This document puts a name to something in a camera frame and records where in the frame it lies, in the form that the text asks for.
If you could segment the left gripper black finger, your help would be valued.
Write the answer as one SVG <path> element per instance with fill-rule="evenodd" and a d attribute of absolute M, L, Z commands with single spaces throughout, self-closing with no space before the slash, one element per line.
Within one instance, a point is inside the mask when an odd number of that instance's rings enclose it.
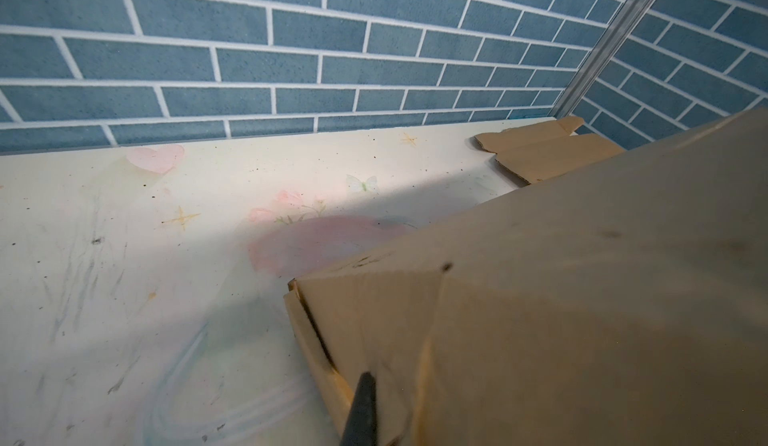
<path fill-rule="evenodd" d="M 339 445 L 377 445 L 376 380 L 370 372 L 359 378 Z"/>

